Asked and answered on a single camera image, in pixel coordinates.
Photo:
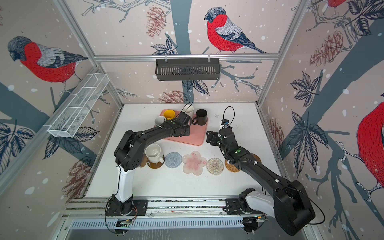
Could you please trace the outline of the multicolour zigzag woven coaster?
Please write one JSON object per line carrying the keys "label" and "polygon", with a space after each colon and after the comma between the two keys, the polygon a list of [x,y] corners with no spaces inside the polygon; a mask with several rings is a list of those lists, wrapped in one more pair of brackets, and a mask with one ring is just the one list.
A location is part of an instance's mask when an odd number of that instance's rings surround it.
{"label": "multicolour zigzag woven coaster", "polygon": [[207,161],[206,167],[210,174],[218,176],[224,170],[224,163],[218,158],[211,158]]}

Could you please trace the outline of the rattan round woven coaster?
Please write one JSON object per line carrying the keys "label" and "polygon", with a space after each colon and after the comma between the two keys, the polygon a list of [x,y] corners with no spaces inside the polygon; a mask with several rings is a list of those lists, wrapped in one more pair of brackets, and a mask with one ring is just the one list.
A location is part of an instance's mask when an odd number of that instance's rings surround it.
{"label": "rattan round woven coaster", "polygon": [[238,173],[240,171],[236,166],[230,164],[228,160],[225,160],[225,167],[232,173]]}

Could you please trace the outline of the blue grey woven coaster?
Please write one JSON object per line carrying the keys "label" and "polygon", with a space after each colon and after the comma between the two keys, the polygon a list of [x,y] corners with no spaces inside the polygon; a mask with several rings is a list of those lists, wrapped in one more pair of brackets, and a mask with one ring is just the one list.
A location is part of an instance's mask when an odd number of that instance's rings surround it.
{"label": "blue grey woven coaster", "polygon": [[170,169],[175,169],[181,165],[183,157],[177,152],[171,152],[165,157],[165,165]]}

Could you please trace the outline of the dark wooden round coaster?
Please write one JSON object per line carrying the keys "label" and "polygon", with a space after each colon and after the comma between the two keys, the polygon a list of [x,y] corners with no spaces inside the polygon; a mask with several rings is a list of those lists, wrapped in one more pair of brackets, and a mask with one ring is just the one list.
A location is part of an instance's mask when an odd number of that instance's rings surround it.
{"label": "dark wooden round coaster", "polygon": [[252,156],[254,157],[255,161],[256,161],[258,164],[261,164],[261,163],[262,163],[261,159],[260,159],[256,154],[252,154]]}

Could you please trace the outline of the white mug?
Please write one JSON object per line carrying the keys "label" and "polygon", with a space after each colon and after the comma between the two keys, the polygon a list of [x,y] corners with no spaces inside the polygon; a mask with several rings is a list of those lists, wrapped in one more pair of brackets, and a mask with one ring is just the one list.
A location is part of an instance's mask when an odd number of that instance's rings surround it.
{"label": "white mug", "polygon": [[153,164],[164,163],[164,154],[161,147],[158,144],[151,144],[145,150],[145,155],[149,161]]}

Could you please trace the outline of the pink flower shaped coaster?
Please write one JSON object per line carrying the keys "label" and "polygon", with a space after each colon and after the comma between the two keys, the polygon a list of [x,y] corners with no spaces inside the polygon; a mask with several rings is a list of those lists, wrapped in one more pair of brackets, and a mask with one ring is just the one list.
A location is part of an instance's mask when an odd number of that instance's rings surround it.
{"label": "pink flower shaped coaster", "polygon": [[203,173],[203,167],[207,164],[207,159],[202,157],[200,152],[193,151],[191,154],[184,155],[182,158],[183,172],[199,176]]}

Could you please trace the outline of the glossy brown round coaster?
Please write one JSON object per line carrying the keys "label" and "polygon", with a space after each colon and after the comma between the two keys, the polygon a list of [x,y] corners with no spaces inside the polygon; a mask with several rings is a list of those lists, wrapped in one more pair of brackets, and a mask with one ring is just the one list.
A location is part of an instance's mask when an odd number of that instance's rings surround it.
{"label": "glossy brown round coaster", "polygon": [[165,156],[164,155],[159,155],[155,157],[149,157],[147,156],[147,165],[151,169],[158,169],[163,166],[165,162]]}

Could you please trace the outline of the cork flower shaped coaster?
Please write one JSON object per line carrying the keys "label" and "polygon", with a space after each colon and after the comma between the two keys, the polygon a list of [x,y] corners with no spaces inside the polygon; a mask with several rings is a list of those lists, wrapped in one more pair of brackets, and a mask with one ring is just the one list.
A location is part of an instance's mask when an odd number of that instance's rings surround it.
{"label": "cork flower shaped coaster", "polygon": [[142,159],[142,162],[140,164],[140,167],[144,168],[147,164],[147,161],[148,161],[148,157],[146,155],[143,155],[143,159]]}

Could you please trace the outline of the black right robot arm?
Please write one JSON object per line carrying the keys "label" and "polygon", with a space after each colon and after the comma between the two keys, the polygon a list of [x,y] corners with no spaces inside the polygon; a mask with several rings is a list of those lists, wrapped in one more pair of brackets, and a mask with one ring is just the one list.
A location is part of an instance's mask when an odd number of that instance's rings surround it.
{"label": "black right robot arm", "polygon": [[298,181],[290,182],[258,163],[248,150],[238,145],[231,127],[222,128],[218,133],[208,131],[207,143],[218,146],[226,160],[250,175],[272,196],[277,223],[287,234],[294,236],[315,218],[304,186]]}

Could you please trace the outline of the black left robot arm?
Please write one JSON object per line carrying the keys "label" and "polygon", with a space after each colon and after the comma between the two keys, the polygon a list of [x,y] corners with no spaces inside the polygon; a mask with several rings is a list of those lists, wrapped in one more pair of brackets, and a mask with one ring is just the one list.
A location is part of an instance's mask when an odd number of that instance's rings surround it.
{"label": "black left robot arm", "polygon": [[144,216],[147,201],[142,201],[143,209],[137,208],[134,201],[133,182],[135,169],[138,168],[149,145],[169,137],[183,137],[190,135],[191,117],[186,113],[179,113],[175,119],[166,120],[161,125],[139,132],[129,130],[125,132],[119,142],[114,156],[118,167],[118,187],[109,198],[105,216]]}

